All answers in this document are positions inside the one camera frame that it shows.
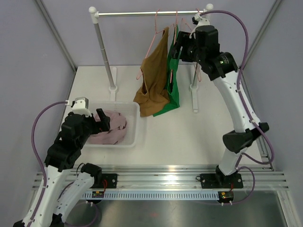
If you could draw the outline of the pink hanger of mauve top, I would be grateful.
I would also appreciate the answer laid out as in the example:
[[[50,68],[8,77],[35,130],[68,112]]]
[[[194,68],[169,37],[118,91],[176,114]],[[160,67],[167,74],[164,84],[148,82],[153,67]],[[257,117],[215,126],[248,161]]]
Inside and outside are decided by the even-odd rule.
[[[189,31],[192,31],[192,26],[189,25],[189,23],[186,21],[186,19],[184,17],[181,19],[181,27],[183,27],[183,26],[187,27],[187,29]],[[201,70],[199,69],[199,65],[196,63],[193,84],[197,83],[197,82],[201,82],[201,80],[202,80]]]

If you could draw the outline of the pink hanger of green top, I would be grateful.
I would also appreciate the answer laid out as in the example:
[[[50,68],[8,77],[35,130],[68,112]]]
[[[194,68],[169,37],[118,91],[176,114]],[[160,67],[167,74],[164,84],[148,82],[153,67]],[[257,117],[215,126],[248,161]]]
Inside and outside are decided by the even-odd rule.
[[[173,45],[176,42],[177,27],[178,27],[178,11],[176,11],[176,19],[175,19],[175,23],[174,23],[174,34],[173,34],[171,48],[173,47]],[[169,78],[170,84],[172,83],[172,77],[173,77],[173,69],[170,70],[170,78]]]

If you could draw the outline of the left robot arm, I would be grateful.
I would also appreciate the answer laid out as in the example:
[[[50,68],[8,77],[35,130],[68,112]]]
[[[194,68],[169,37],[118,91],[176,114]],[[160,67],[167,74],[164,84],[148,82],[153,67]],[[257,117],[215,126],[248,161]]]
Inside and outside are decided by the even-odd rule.
[[[16,227],[62,227],[81,196],[103,183],[101,167],[85,164],[68,190],[61,194],[62,184],[81,155],[81,149],[91,135],[109,131],[110,117],[97,109],[99,121],[93,114],[88,116],[70,112],[61,131],[48,149],[45,159],[43,182],[27,215],[14,223]]]

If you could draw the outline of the mauve pink tank top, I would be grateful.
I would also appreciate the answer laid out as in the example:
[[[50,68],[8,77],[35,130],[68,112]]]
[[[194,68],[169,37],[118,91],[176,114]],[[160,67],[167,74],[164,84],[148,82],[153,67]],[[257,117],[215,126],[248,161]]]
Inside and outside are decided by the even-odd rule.
[[[110,130],[99,134],[91,135],[90,144],[116,145],[122,142],[127,133],[127,120],[119,112],[104,110],[106,116],[110,118]]]

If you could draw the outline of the green tank top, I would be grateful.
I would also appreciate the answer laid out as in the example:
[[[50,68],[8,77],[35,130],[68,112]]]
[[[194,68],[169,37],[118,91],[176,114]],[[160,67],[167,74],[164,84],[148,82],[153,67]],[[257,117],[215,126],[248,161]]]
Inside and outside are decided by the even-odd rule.
[[[177,109],[180,107],[179,104],[179,90],[177,85],[177,70],[178,70],[178,59],[172,59],[168,53],[164,54],[163,66],[158,66],[156,69],[158,73],[153,75],[153,98],[155,111],[153,116],[164,114],[168,111]],[[170,70],[173,69],[172,83],[169,83]]]

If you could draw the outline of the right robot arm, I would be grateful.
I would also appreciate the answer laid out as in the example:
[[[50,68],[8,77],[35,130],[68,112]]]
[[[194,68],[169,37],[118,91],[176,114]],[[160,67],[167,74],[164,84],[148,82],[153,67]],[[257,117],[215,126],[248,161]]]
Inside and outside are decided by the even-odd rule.
[[[254,114],[242,85],[237,82],[238,67],[229,52],[221,52],[218,30],[212,25],[199,26],[191,34],[180,31],[170,54],[173,59],[196,62],[219,90],[232,118],[234,130],[223,135],[225,152],[213,174],[201,174],[198,180],[204,189],[242,188],[241,175],[236,167],[240,156],[265,132],[266,122]]]

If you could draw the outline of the brown tank top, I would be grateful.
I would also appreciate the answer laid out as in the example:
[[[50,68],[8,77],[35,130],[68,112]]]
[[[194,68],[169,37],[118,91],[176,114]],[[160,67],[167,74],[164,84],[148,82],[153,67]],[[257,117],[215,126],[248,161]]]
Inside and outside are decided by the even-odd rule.
[[[169,28],[166,27],[158,45],[140,66],[143,83],[135,94],[134,102],[140,107],[141,117],[154,115],[169,103],[166,89],[168,37]]]

